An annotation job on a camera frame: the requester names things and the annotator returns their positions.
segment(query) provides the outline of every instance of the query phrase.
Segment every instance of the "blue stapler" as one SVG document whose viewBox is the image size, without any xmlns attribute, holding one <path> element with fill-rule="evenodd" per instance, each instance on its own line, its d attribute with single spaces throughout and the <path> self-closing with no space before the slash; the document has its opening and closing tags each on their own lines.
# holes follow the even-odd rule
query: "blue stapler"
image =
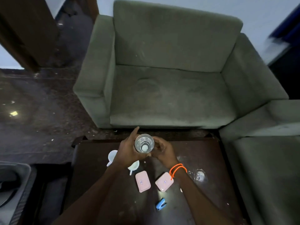
<svg viewBox="0 0 300 225">
<path fill-rule="evenodd" d="M 165 206 L 166 206 L 167 203 L 165 203 L 165 199 L 162 198 L 156 205 L 156 208 L 158 211 L 162 210 Z"/>
</svg>

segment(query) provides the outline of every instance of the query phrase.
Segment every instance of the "hand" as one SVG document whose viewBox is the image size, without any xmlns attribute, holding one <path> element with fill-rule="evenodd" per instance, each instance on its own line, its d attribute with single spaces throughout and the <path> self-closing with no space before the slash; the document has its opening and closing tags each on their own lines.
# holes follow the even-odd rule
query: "hand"
<svg viewBox="0 0 300 225">
<path fill-rule="evenodd" d="M 112 162 L 112 165 L 120 166 L 121 168 L 126 168 L 131 166 L 135 161 L 142 160 L 147 157 L 146 153 L 139 153 L 134 147 L 134 141 L 137 138 L 137 131 L 139 127 L 136 127 L 129 137 L 122 140 L 118 149 L 117 154 Z"/>
<path fill-rule="evenodd" d="M 155 146 L 151 152 L 152 156 L 156 157 L 168 169 L 179 163 L 170 142 L 157 136 L 154 136 L 153 139 Z"/>
</svg>

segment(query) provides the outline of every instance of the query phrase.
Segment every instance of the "person's left hand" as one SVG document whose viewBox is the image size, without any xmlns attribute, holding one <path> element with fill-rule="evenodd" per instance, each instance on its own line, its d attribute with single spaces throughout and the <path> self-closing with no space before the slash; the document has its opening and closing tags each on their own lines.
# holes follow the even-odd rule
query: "person's left hand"
<svg viewBox="0 0 300 225">
<path fill-rule="evenodd" d="M 137 152 L 134 147 L 134 141 L 137 138 L 137 131 L 139 127 L 136 127 L 129 137 L 122 140 L 112 165 L 120 166 L 121 168 L 126 168 L 131 166 L 135 161 L 145 159 L 148 154 Z"/>
</svg>

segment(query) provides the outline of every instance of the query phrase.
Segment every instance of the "forearm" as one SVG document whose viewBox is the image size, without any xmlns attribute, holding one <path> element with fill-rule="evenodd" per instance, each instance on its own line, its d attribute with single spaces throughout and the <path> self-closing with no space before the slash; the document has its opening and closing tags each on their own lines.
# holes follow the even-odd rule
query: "forearm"
<svg viewBox="0 0 300 225">
<path fill-rule="evenodd" d="M 233 224 L 232 221 L 224 216 L 219 209 L 201 192 L 201 190 L 188 176 L 184 169 L 179 169 L 175 173 L 174 178 L 182 189 L 197 225 Z"/>
<path fill-rule="evenodd" d="M 103 176 L 96 181 L 77 201 L 64 211 L 52 225 L 91 224 L 98 215 L 107 192 L 121 169 L 116 165 L 107 168 Z"/>
</svg>

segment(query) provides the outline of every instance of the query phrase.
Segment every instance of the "white cup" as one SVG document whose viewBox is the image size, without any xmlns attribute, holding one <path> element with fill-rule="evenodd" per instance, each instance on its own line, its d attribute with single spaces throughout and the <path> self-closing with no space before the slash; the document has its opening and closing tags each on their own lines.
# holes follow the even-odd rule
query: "white cup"
<svg viewBox="0 0 300 225">
<path fill-rule="evenodd" d="M 108 164 L 106 166 L 109 166 L 110 164 L 112 164 L 113 159 L 115 158 L 115 155 L 117 155 L 118 150 L 112 150 L 109 154 L 108 154 Z"/>
<path fill-rule="evenodd" d="M 137 160 L 130 167 L 128 167 L 128 170 L 130 170 L 129 175 L 131 175 L 134 170 L 138 169 L 139 166 L 140 166 L 140 161 Z"/>
</svg>

